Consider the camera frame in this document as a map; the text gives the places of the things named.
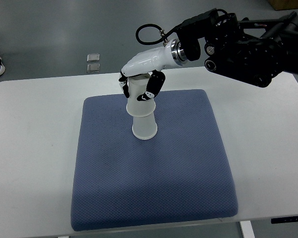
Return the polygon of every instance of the white table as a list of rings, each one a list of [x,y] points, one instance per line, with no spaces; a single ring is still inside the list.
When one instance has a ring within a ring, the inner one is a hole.
[[[222,221],[128,229],[297,216],[295,78],[281,73],[263,89],[204,67],[164,73],[163,90],[207,92],[235,181],[239,212]],[[77,234],[70,214],[83,102],[91,96],[122,93],[118,78],[113,73],[0,83],[0,238]]]

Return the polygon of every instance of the robotic arm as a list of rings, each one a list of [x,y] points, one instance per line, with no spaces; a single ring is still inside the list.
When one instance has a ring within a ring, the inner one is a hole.
[[[146,27],[160,30],[161,38],[155,42],[143,42],[139,32]],[[260,37],[244,33],[244,29],[264,28]],[[168,41],[176,33],[178,39]],[[187,61],[200,58],[198,39],[205,38],[204,50],[209,56],[205,60],[208,71],[230,77],[258,87],[267,87],[272,78],[282,71],[298,73],[298,16],[295,12],[273,20],[248,18],[238,21],[235,13],[212,9],[185,20],[168,33],[154,24],[141,26],[136,31],[137,40],[144,45],[163,42],[158,47],[137,54],[121,70],[119,79],[128,98],[128,77],[152,72],[143,95],[138,101],[154,98],[165,81],[161,72],[166,66],[181,67]]]

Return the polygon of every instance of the blue mat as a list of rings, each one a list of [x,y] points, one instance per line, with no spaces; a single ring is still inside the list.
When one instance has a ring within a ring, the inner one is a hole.
[[[78,141],[75,231],[237,214],[221,135],[203,90],[160,92],[150,140],[132,133],[123,95],[87,98]]]

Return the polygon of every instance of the gray floor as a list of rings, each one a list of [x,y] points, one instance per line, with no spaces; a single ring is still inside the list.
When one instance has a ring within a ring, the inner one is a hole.
[[[139,26],[155,23],[168,31],[214,7],[235,12],[239,20],[278,18],[290,12],[274,11],[266,0],[0,0],[0,55],[6,66],[0,82],[84,75],[90,53],[100,53],[100,73],[119,72],[135,54],[156,47],[136,41]],[[261,32],[251,33],[259,36]],[[141,37],[150,41],[159,35],[148,30]],[[203,66],[205,59],[202,54],[186,67]],[[271,225],[264,220],[252,225],[256,238],[298,238],[298,223]],[[94,237],[242,236],[238,224],[221,224]]]

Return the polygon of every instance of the small metal block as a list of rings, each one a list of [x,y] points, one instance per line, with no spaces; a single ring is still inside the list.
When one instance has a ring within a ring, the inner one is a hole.
[[[99,61],[99,53],[89,54],[87,56],[87,62],[97,62],[97,61]]]
[[[87,73],[95,73],[99,72],[100,64],[98,63],[89,63],[87,65]]]

